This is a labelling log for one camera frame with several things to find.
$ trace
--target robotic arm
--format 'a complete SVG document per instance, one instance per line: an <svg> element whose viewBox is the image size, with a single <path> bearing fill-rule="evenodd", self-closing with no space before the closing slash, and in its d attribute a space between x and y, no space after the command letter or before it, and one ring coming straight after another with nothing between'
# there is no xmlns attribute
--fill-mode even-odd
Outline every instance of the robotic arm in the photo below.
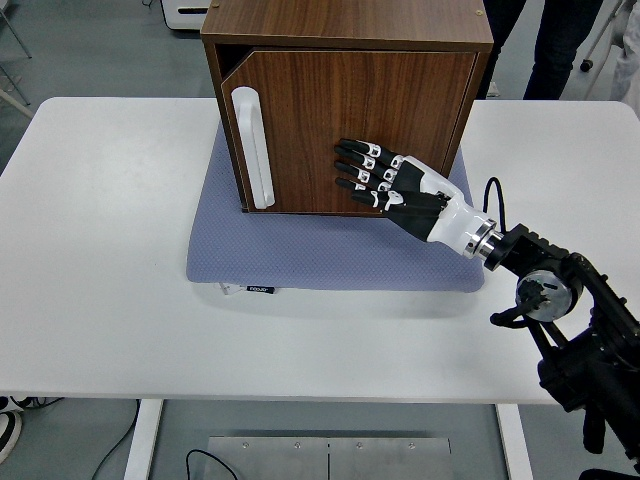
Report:
<svg viewBox="0 0 640 480"><path fill-rule="evenodd" d="M518 277L516 306L491 323L527 328L540 353L540 385L569 412L585 410L584 446L602 453L608 423L640 473L640 324L582 255L551 245L518 225L498 232L486 213L466 204L462 192L427 165L378 145L340 140L336 168L350 178L336 183L357 202L425 242L441 242L493 271ZM568 340L553 323L568 314L583 289L593 297L591 321ZM607 472L581 478L632 478Z"/></svg>

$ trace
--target gray floor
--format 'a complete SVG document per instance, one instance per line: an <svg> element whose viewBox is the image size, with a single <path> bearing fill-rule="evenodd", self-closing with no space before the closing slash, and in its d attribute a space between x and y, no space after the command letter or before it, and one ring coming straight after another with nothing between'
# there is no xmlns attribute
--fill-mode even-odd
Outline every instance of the gray floor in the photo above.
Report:
<svg viewBox="0 0 640 480"><path fill-rule="evenodd" d="M613 3L605 0L596 29ZM505 46L494 76L501 99L518 99L524 92L542 5L543 0L529 1ZM8 14L33 58L27 59L8 29L0 26L0 62L12 76L21 77L33 111L55 96L213 96L197 34L171 32L157 1L149 9L137 0L14 0ZM581 48L576 65L587 49ZM608 98L614 61L612 54L592 99ZM574 71L563 98L582 99L588 81L589 75ZM19 113L0 107L0 171L27 126ZM132 400L69 399L25 413L23 434L0 465L0 478L90 478L126 431L134 410ZM590 467L632 472L612 435L603 456L582 450L580 413L565 414L555 406L524 406L521 412L536 480L577 479ZM451 439L456 479L506 478L497 424L488 406L186 401L166 403L151 478L184 478L184 455L190 448L205 448L209 435L237 430L420 431ZM122 478L128 446L123 444L98 479ZM194 458L194 473L202 472L203 463Z"/></svg>

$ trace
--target wooden cabinet door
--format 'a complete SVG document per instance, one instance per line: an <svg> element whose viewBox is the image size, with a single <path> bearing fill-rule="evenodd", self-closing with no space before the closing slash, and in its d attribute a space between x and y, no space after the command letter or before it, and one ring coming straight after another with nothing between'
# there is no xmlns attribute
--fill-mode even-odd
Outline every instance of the wooden cabinet door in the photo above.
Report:
<svg viewBox="0 0 640 480"><path fill-rule="evenodd" d="M341 137L379 143L448 174L475 53L254 49L221 85L247 209L253 205L231 92L260 96L275 204L266 212L367 215L334 182Z"/></svg>

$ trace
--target robot finger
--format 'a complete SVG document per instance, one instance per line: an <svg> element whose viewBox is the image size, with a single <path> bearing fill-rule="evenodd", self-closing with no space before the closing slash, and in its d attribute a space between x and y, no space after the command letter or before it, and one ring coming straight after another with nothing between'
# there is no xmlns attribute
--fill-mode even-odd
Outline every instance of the robot finger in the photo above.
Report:
<svg viewBox="0 0 640 480"><path fill-rule="evenodd" d="M393 182L394 178L396 178L396 175L398 174L398 171L395 168L389 168L384 163L375 160L363 153L346 150L339 146L335 147L334 150L341 157L353 160L353 162L357 165L364 167L365 169L375 174L377 177L387 182Z"/></svg>
<svg viewBox="0 0 640 480"><path fill-rule="evenodd" d="M351 199L369 205L370 207L378 208L380 211L389 211L389 209L392 209L395 205L401 205L403 203L402 195L394 191L377 192L374 190L358 190L351 194Z"/></svg>
<svg viewBox="0 0 640 480"><path fill-rule="evenodd" d="M363 184L366 184L372 190L389 190L391 188L391 184L389 182L385 182L380 179L377 175L374 175L372 172L367 170L362 170L360 168L354 167L353 165L349 165L346 163L342 163L336 161L334 163L335 167L341 172L347 173L358 179Z"/></svg>
<svg viewBox="0 0 640 480"><path fill-rule="evenodd" d="M338 146L344 150L350 150L352 152L361 153L371 158L380 160L387 167L395 169L400 168L404 157L391 150L387 150L375 143L363 142L361 140L350 140L348 138L341 138L338 142Z"/></svg>
<svg viewBox="0 0 640 480"><path fill-rule="evenodd" d="M352 182L351 180L346 180L344 178L336 178L336 184L342 188L351 190L352 192L355 192L356 190L368 190L367 187L361 183Z"/></svg>
<svg viewBox="0 0 640 480"><path fill-rule="evenodd" d="M357 202L379 208L381 211L429 218L437 218L446 206L446 201L434 195L418 192L354 190L351 198Z"/></svg>

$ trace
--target wooden cabinet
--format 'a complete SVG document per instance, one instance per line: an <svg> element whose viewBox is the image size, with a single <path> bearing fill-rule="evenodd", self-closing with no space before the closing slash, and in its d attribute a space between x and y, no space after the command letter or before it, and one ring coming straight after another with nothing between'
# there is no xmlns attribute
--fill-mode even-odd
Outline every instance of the wooden cabinet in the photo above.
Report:
<svg viewBox="0 0 640 480"><path fill-rule="evenodd" d="M492 46L482 0L214 0L201 35L243 209L277 213L375 214L334 182L341 137L447 175Z"/></svg>

